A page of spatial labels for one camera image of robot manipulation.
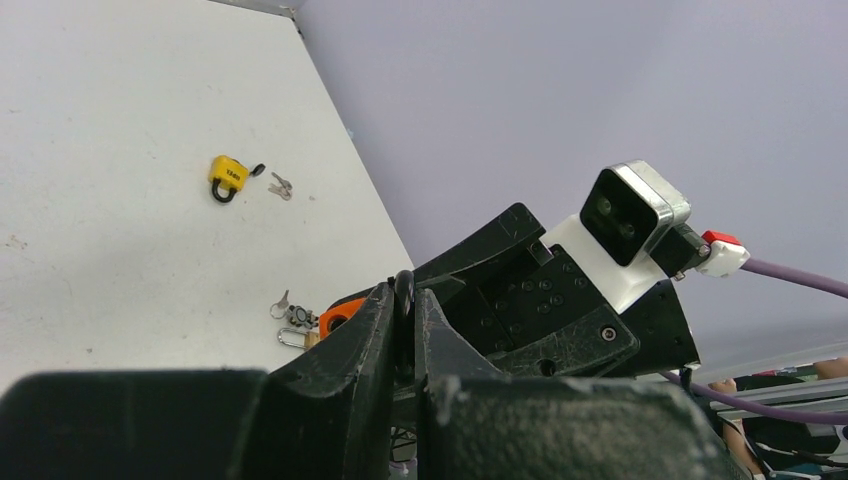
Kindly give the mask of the brass long-shackle padlock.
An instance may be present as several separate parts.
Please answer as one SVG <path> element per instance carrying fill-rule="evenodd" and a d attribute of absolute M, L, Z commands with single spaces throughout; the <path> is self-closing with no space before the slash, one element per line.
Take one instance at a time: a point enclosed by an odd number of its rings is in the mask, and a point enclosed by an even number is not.
<path fill-rule="evenodd" d="M 289 290 L 269 307 L 269 315 L 280 323 L 277 341 L 284 346 L 309 350 L 320 341 L 319 317 L 300 304 L 289 300 Z"/>

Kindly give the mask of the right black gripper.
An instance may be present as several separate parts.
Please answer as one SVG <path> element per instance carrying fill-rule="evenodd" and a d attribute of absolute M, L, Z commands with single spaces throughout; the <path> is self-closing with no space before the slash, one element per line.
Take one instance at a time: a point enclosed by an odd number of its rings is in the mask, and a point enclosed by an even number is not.
<path fill-rule="evenodd" d="M 524 204 L 414 270 L 416 286 L 465 289 L 458 332 L 517 377 L 636 377 L 699 363 L 669 280 L 617 312 Z"/>

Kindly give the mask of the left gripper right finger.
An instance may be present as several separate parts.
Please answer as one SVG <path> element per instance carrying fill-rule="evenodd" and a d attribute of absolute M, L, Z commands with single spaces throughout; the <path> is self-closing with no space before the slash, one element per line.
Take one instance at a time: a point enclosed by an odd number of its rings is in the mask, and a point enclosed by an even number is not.
<path fill-rule="evenodd" d="M 701 410 L 667 383 L 512 377 L 415 306 L 422 479 L 725 479 L 727 454 Z"/>

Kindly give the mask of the yellow padlock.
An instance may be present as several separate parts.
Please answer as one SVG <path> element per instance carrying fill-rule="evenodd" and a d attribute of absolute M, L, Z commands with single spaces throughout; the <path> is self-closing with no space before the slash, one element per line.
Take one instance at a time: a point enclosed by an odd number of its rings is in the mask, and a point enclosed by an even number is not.
<path fill-rule="evenodd" d="M 244 188 L 247 179 L 261 175 L 265 168 L 266 166 L 260 163 L 249 169 L 230 156 L 216 156 L 208 174 L 212 198 L 219 204 L 230 203 Z"/>

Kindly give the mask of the orange padlock with keys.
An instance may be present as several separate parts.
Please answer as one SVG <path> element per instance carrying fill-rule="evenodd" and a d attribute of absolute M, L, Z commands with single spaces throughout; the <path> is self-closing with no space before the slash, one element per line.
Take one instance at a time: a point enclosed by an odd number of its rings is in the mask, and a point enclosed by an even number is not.
<path fill-rule="evenodd" d="M 401 270 L 389 277 L 384 285 L 390 289 L 387 296 L 372 299 L 375 287 L 352 294 L 332 304 L 319 316 L 319 337 L 330 334 L 354 319 L 372 318 L 378 310 L 390 312 L 390 348 L 392 349 L 394 376 L 397 383 L 410 383 L 415 366 L 414 320 L 415 279 L 412 271 Z"/>

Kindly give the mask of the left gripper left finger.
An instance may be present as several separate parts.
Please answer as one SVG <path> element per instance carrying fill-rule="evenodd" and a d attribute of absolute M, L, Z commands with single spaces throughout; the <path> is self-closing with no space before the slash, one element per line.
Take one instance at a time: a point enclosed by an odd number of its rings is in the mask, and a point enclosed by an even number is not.
<path fill-rule="evenodd" d="M 52 372 L 1 399 L 5 479 L 384 479 L 390 312 L 273 371 Z"/>

